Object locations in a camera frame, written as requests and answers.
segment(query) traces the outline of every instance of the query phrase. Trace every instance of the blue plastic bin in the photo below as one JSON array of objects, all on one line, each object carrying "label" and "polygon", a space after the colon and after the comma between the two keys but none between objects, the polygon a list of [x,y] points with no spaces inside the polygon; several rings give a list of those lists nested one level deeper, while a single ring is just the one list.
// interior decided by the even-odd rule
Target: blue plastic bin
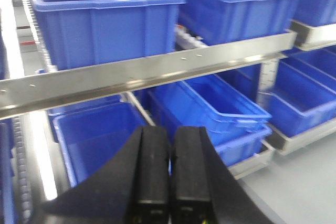
[{"label": "blue plastic bin", "polygon": [[294,19],[310,26],[336,23],[336,0],[300,0]]},{"label": "blue plastic bin", "polygon": [[170,136],[180,125],[205,126],[217,145],[247,130],[260,130],[270,119],[266,111],[213,74],[158,86],[149,93],[151,113],[157,122],[166,126],[160,119],[164,108],[176,118],[177,123],[167,127]]},{"label": "blue plastic bin", "polygon": [[271,133],[272,130],[264,126],[263,129],[255,133],[246,133],[242,137],[215,147],[215,149],[226,166],[234,165],[259,153],[262,140]]},{"label": "blue plastic bin", "polygon": [[217,76],[249,99],[255,99],[258,79],[255,81],[256,85],[253,85],[253,78],[238,69],[217,73]]},{"label": "blue plastic bin", "polygon": [[187,0],[179,22],[208,45],[281,34],[299,0]]},{"label": "blue plastic bin", "polygon": [[217,73],[243,95],[255,100],[259,82],[260,64]]},{"label": "blue plastic bin", "polygon": [[145,121],[123,102],[58,116],[54,125],[73,187],[108,161]]},{"label": "blue plastic bin", "polygon": [[68,113],[74,113],[74,112],[79,112],[82,110],[93,109],[93,108],[97,108],[100,106],[118,103],[120,102],[120,100],[121,100],[121,95],[117,94],[117,95],[111,95],[109,97],[98,98],[98,99],[94,99],[94,100],[90,100],[86,102],[79,102],[79,103],[75,103],[72,105],[57,107],[57,108],[48,110],[47,113],[48,113],[49,123],[51,125],[51,132],[54,137],[54,141],[58,142],[55,128],[52,125],[55,117],[68,114]]},{"label": "blue plastic bin", "polygon": [[0,219],[4,218],[4,224],[15,223],[15,209],[12,183],[12,167],[11,167],[11,135],[9,133],[8,124],[0,122],[0,186],[1,200]]},{"label": "blue plastic bin", "polygon": [[336,77],[336,55],[327,50],[320,49],[310,52],[292,54],[292,57],[300,59],[321,71]]},{"label": "blue plastic bin", "polygon": [[323,49],[301,52],[282,61],[336,91],[336,56],[333,53]]},{"label": "blue plastic bin", "polygon": [[32,0],[52,64],[69,69],[170,52],[185,0]]},{"label": "blue plastic bin", "polygon": [[281,61],[268,111],[270,122],[292,137],[335,117],[336,93]]},{"label": "blue plastic bin", "polygon": [[[166,127],[168,135],[172,140],[176,129],[184,124],[176,118],[172,110],[169,110],[159,102],[153,91],[150,91],[149,95],[152,99],[151,112],[153,118],[157,123]],[[255,153],[259,153],[262,146],[261,140],[271,134],[270,128],[265,125],[263,125],[260,130],[256,131],[250,131],[245,128],[240,136],[230,137],[229,139],[226,136],[223,136],[228,141],[224,144],[216,145],[214,143],[214,137],[216,137],[217,133],[211,132],[208,129],[207,131],[211,141],[216,146],[217,152],[227,166],[247,159]]]},{"label": "blue plastic bin", "polygon": [[334,54],[336,54],[336,46],[325,47],[325,50],[333,52]]}]

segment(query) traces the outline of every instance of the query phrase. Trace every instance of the gray floor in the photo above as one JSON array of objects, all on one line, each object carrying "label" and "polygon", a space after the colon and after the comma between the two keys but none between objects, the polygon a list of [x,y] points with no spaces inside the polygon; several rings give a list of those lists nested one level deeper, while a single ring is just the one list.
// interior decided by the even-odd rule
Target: gray floor
[{"label": "gray floor", "polygon": [[[18,25],[27,25],[16,10]],[[22,38],[30,40],[27,31]],[[42,67],[35,46],[22,47],[26,74]],[[336,135],[288,156],[275,155],[270,165],[240,183],[277,224],[336,224]]]}]

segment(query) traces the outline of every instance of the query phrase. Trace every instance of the metal shelf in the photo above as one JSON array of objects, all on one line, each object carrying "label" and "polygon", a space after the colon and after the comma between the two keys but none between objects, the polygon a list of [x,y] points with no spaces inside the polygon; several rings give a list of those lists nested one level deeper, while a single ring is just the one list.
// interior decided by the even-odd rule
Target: metal shelf
[{"label": "metal shelf", "polygon": [[279,58],[296,34],[250,39],[169,54],[0,81],[0,118],[234,69]]},{"label": "metal shelf", "polygon": [[254,173],[266,166],[272,160],[275,149],[266,141],[263,141],[263,146],[260,153],[241,161],[229,167],[229,171],[235,179],[243,178],[251,173]]},{"label": "metal shelf", "polygon": [[332,133],[336,132],[336,118],[320,124],[308,131],[293,137],[287,137],[277,128],[270,125],[273,134],[267,138],[267,142],[278,149],[281,155],[287,155],[308,144],[316,142]]},{"label": "metal shelf", "polygon": [[313,27],[293,20],[290,29],[298,33],[295,46],[303,51],[336,45],[336,24]]}]

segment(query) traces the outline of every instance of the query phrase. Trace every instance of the plastic crate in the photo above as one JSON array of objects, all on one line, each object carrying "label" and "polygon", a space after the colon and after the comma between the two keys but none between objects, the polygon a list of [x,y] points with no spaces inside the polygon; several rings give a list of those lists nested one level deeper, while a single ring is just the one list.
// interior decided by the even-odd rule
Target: plastic crate
[{"label": "plastic crate", "polygon": [[55,127],[53,127],[53,120],[55,117],[68,114],[68,113],[74,113],[74,112],[79,112],[82,110],[93,109],[93,108],[100,107],[100,106],[118,103],[120,102],[120,100],[121,100],[121,95],[117,94],[117,95],[112,95],[109,97],[94,99],[94,100],[90,100],[86,102],[79,102],[79,103],[75,103],[72,105],[57,107],[57,108],[48,110],[47,111],[48,119],[51,125],[51,132],[54,137],[54,141],[58,142]]},{"label": "plastic crate", "polygon": [[255,100],[257,95],[260,64],[224,71],[217,75],[248,98]]},{"label": "plastic crate", "polygon": [[11,164],[11,135],[8,124],[0,122],[0,186],[1,186],[1,207],[0,220],[3,218],[4,224],[15,223],[14,196],[12,184],[12,164]]},{"label": "plastic crate", "polygon": [[336,46],[325,47],[324,49],[327,50],[327,51],[333,52],[334,54],[336,54]]},{"label": "plastic crate", "polygon": [[333,53],[323,49],[301,52],[289,55],[289,58],[282,61],[336,91],[336,69],[334,68],[336,66],[336,55]]},{"label": "plastic crate", "polygon": [[226,166],[234,165],[259,153],[262,140],[271,133],[272,130],[264,126],[263,129],[255,133],[246,133],[242,137],[215,147],[215,149]]},{"label": "plastic crate", "polygon": [[185,0],[32,0],[53,65],[69,69],[170,52]]},{"label": "plastic crate", "polygon": [[97,171],[126,142],[135,128],[146,125],[130,103],[117,103],[54,119],[70,185]]},{"label": "plastic crate", "polygon": [[300,59],[333,77],[336,77],[336,55],[327,50],[320,49],[310,52],[302,52],[299,54],[292,54],[291,56]]},{"label": "plastic crate", "polygon": [[187,0],[179,22],[208,45],[286,31],[299,0]]},{"label": "plastic crate", "polygon": [[[172,140],[176,129],[179,126],[183,125],[183,123],[181,123],[176,118],[171,110],[169,110],[159,102],[159,100],[155,97],[152,91],[149,92],[149,95],[152,99],[151,112],[153,118],[160,125],[166,127],[168,135]],[[227,139],[228,141],[224,144],[216,144],[214,143],[213,137],[216,136],[217,133],[211,132],[209,130],[207,131],[211,141],[216,146],[217,152],[227,166],[238,163],[244,159],[253,156],[255,153],[258,153],[262,146],[261,140],[271,134],[270,128],[263,125],[260,130],[252,132],[248,129],[245,129],[245,131],[240,136],[230,137],[229,139]]]},{"label": "plastic crate", "polygon": [[336,0],[301,0],[294,19],[310,26],[336,23]]},{"label": "plastic crate", "polygon": [[217,73],[217,75],[249,99],[255,99],[257,85],[253,85],[252,77],[236,69]]},{"label": "plastic crate", "polygon": [[292,137],[335,117],[336,93],[281,61],[268,111],[270,122]]},{"label": "plastic crate", "polygon": [[[246,131],[260,130],[270,115],[215,75],[156,87],[151,95],[154,119],[168,128],[170,137],[180,125],[205,126],[214,145]],[[164,122],[161,111],[171,111],[175,121]]]}]

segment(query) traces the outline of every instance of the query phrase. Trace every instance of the shelf rack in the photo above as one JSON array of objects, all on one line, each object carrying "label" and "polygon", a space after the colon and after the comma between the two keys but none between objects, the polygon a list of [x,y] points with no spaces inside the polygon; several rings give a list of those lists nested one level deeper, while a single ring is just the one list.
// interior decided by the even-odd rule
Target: shelf rack
[{"label": "shelf rack", "polygon": [[[45,68],[49,73],[26,77],[24,76],[19,53],[15,20],[8,19],[12,13],[7,12],[7,8],[3,8],[9,2],[11,0],[2,0],[0,2],[1,9],[6,10],[2,12],[1,20],[2,27],[5,28],[5,47],[7,54],[11,56],[8,58],[8,65],[11,70],[10,79],[0,81],[0,119],[121,92],[126,92],[126,99],[131,102],[133,101],[133,104],[146,117],[144,112],[141,111],[141,106],[129,91],[257,63],[262,63],[264,67],[261,73],[264,77],[260,78],[259,82],[259,94],[262,96],[263,92],[269,89],[274,83],[277,62],[280,58],[284,57],[284,55],[277,52],[292,48],[296,32],[299,33],[296,45],[303,50],[312,50],[336,44],[335,25],[312,28],[298,22],[293,22],[291,29],[296,32],[289,30],[287,33],[280,35],[236,41],[210,47],[195,40],[182,29],[178,29],[176,31],[176,41],[179,45],[187,48],[187,50],[79,69],[57,71],[57,68],[52,66],[51,62],[48,61],[41,33],[38,27],[34,26],[35,31],[32,29],[35,34],[34,38],[37,41],[39,51],[42,52],[44,62],[46,62]],[[18,119],[16,127],[22,129],[20,133],[22,134],[21,137],[25,141],[28,141],[24,145],[30,146],[26,150],[27,155],[37,157],[36,150],[31,147],[32,145],[29,145],[33,139],[32,134],[41,134],[40,137],[42,136],[44,141],[46,141],[46,146],[49,149],[58,148],[58,145],[51,141],[52,134],[45,112],[40,112],[39,114],[41,121],[43,121],[43,129],[40,129],[40,133],[32,132],[30,124],[32,122],[31,115],[34,113],[36,112],[16,117]],[[279,149],[282,155],[286,155],[336,132],[336,120],[331,120],[292,138],[288,138],[276,128],[272,128],[274,135],[268,138],[267,141]],[[264,141],[262,151],[259,154],[233,165],[229,169],[237,179],[244,177],[267,166],[267,163],[274,154],[274,150],[272,146]],[[60,151],[52,153],[58,153],[58,155],[52,154],[50,156],[50,163],[53,164],[52,170],[54,171],[57,193],[61,193],[69,185],[65,179],[64,171],[62,172],[62,169],[57,165],[61,164],[58,162],[62,159]],[[27,171],[34,171],[36,172],[35,174],[40,173],[41,170],[38,169],[38,161],[33,160],[28,165]],[[37,198],[41,200],[41,195],[42,198],[47,198],[47,188],[40,179],[41,176],[42,174],[37,176],[36,181],[34,181],[34,185],[36,186],[31,189],[33,202]]]},{"label": "shelf rack", "polygon": [[298,33],[295,46],[303,51],[336,45],[336,24],[313,27],[293,20],[290,29]]}]

